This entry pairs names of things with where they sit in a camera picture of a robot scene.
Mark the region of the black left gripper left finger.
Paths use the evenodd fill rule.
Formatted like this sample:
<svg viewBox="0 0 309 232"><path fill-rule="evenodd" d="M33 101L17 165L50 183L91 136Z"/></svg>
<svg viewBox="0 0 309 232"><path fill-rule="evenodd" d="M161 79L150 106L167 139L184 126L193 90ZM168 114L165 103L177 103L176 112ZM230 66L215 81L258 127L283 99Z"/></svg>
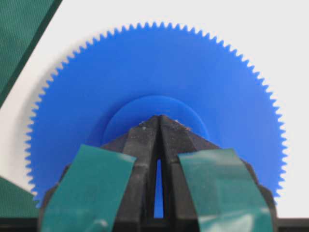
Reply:
<svg viewBox="0 0 309 232"><path fill-rule="evenodd" d="M42 232L140 232L154 213L158 117L102 148L82 145L45 195Z"/></svg>

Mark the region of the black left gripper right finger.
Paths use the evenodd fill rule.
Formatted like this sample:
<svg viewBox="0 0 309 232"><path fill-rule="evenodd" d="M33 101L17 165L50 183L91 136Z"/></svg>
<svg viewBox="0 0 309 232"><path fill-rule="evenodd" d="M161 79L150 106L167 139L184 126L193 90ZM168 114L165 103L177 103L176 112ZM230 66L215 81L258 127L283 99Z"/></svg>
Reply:
<svg viewBox="0 0 309 232"><path fill-rule="evenodd" d="M167 116L159 120L174 231L277 231L272 194L250 164Z"/></svg>

